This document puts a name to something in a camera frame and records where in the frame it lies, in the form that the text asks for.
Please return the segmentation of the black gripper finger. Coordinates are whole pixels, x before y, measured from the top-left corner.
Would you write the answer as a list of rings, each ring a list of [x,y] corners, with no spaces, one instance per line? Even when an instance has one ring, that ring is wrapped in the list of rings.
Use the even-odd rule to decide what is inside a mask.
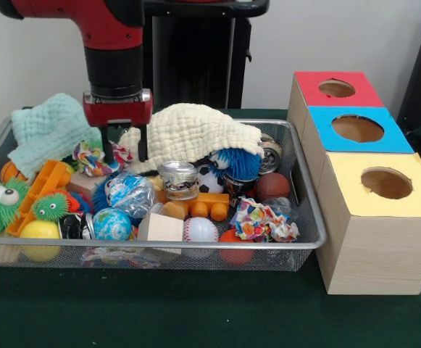
[[[113,164],[114,163],[114,155],[112,150],[112,144],[109,141],[108,137],[108,127],[100,127],[101,132],[101,141],[102,146],[104,150],[104,161],[107,164]]]
[[[147,124],[141,125],[140,139],[138,141],[138,160],[145,162],[148,159]]]

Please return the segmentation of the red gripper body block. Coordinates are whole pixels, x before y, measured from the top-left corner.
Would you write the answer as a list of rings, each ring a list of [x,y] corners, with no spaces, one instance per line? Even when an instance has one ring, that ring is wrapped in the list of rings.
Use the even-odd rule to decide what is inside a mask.
[[[83,110],[91,127],[128,123],[140,128],[148,125],[153,109],[151,90],[144,88],[138,94],[116,99],[83,93]]]

